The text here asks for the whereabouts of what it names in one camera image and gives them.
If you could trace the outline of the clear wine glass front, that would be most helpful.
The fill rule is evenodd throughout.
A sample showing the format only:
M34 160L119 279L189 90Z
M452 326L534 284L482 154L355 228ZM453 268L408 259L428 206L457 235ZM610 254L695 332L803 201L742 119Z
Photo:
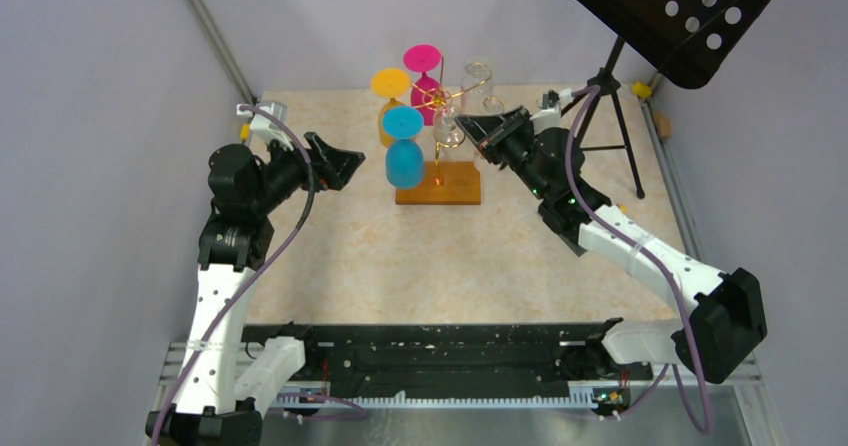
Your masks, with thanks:
M433 137L438 146L459 147L466 138L465 133L456 124L461 110L453 106L443 106L433 116Z

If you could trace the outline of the blue wine glass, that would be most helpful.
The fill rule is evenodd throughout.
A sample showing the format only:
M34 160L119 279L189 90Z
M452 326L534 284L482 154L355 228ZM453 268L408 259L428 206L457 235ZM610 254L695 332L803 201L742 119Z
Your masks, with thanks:
M417 135L424 127L420 112L410 106L398 106L383 117L383 129L393 140L385 156L386 178L397 189L412 189L424 178L425 165Z

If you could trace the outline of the yellow wine glass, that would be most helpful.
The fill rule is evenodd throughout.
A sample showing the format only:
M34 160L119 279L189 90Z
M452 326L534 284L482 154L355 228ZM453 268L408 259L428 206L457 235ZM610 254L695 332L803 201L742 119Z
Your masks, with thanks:
M394 139L388 135L383 126L385 114L399 106L405 106L399 98L411 87L411 80L406 71L399 68L385 68L377 71L370 81L371 90L385 100L377 116L377 131L380 144L388 148Z

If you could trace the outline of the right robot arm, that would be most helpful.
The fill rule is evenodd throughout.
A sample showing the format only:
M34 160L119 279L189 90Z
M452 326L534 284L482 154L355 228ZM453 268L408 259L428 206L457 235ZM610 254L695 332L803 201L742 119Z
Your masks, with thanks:
M628 218L581 177L584 155L569 130L535 132L523 107L460 115L455 123L486 161L518 176L539 199L543 222L576 254L606 258L678 313L610 326L586 351L594 375L612 378L626 364L647 362L684 366L721 384L766 338L759 280L743 268L725 272L704 264Z

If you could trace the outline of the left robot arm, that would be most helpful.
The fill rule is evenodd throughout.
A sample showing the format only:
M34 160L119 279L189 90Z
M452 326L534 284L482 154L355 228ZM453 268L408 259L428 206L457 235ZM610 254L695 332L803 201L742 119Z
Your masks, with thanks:
M273 139L267 151L263 161L230 144L209 158L211 213L199 237L196 308L178 376L146 420L153 445L256 445L282 386L319 370L317 348L277 336L237 373L250 296L300 232L316 194L342 190L366 156L314 132L291 149Z

